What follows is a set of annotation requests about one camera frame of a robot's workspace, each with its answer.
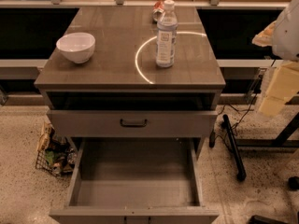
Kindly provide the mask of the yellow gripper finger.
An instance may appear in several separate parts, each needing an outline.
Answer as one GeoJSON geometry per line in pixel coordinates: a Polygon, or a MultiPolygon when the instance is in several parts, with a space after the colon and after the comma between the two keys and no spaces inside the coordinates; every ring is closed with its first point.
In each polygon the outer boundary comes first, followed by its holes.
{"type": "Polygon", "coordinates": [[[299,92],[299,62],[287,61],[279,66],[270,81],[266,96],[289,102],[299,92]]]}
{"type": "Polygon", "coordinates": [[[258,107],[258,112],[266,117],[274,117],[284,107],[284,101],[275,97],[264,97],[258,107]]]}

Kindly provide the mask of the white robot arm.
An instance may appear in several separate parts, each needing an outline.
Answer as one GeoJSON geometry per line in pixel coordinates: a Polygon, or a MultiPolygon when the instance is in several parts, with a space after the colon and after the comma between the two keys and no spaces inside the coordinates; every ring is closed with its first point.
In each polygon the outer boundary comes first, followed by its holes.
{"type": "Polygon", "coordinates": [[[274,55],[283,60],[263,77],[259,114],[273,118],[299,92],[299,0],[291,2],[263,31],[252,39],[257,46],[271,46],[274,55]]]}

